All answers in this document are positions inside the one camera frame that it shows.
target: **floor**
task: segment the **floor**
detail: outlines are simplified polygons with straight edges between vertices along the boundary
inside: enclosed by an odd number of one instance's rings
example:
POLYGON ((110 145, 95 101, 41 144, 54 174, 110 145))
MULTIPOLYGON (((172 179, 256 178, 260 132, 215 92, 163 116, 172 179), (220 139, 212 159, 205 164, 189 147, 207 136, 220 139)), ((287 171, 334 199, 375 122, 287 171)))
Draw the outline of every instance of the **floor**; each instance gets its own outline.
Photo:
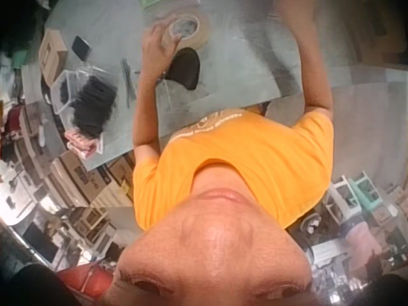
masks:
MULTIPOLYGON (((335 151, 332 180, 362 171, 377 187, 402 185, 407 173, 407 82, 351 85, 333 89, 335 151)), ((302 115, 303 95, 273 100, 269 119, 291 126, 302 115)), ((111 208, 124 245, 142 232, 132 208, 111 208)))

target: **masking tape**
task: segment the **masking tape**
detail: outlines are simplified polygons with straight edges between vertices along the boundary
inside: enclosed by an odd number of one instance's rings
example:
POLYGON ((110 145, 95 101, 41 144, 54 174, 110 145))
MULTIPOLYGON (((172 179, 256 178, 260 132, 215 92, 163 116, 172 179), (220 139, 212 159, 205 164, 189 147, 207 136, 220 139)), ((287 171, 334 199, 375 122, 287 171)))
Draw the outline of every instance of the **masking tape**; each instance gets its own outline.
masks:
POLYGON ((177 34, 182 34, 183 38, 177 50, 187 47, 198 50, 204 47, 210 38, 210 23, 207 16, 193 9, 180 10, 175 14, 177 19, 167 28, 163 43, 169 43, 177 34))

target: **gray table surface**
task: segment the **gray table surface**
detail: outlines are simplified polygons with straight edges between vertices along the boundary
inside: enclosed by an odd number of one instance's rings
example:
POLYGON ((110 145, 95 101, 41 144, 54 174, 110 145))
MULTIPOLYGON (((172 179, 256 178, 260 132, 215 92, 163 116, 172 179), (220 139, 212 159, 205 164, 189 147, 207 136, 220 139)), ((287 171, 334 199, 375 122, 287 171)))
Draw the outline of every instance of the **gray table surface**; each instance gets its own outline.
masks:
MULTIPOLYGON (((200 81, 187 91, 172 81, 157 86, 159 135, 165 136, 228 107, 249 106, 301 91, 300 60, 296 43, 279 18, 268 16, 266 0, 202 0, 200 10, 212 28, 210 40, 198 51, 200 81)), ((349 67, 357 63, 336 0, 318 1, 316 23, 333 86, 352 83, 349 67)), ((139 70, 144 29, 137 0, 60 0, 46 24, 58 29, 68 48, 76 35, 89 42, 89 64, 119 78, 119 93, 104 132, 105 151, 84 161, 90 170, 132 149, 131 127, 135 102, 128 109, 120 70, 125 57, 139 70)), ((66 69, 82 65, 68 52, 66 69)), ((69 113, 61 114, 69 126, 69 113)))

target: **eye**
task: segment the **eye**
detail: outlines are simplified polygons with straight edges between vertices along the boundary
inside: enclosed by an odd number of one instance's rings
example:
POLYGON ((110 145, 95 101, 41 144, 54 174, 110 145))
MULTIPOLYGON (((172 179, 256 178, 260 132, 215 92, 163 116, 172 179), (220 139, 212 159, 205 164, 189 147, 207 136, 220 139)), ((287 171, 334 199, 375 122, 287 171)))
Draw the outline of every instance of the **eye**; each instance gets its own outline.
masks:
POLYGON ((143 281, 140 281, 140 282, 136 282, 135 286, 137 288, 143 290, 143 291, 146 291, 146 292, 152 294, 152 295, 157 295, 157 296, 160 295, 160 288, 157 285, 155 285, 155 284, 153 284, 151 282, 147 282, 147 281, 143 280, 143 281))
POLYGON ((272 291, 265 291, 256 295, 260 300, 281 300, 298 295, 301 291, 294 286, 282 286, 272 291))

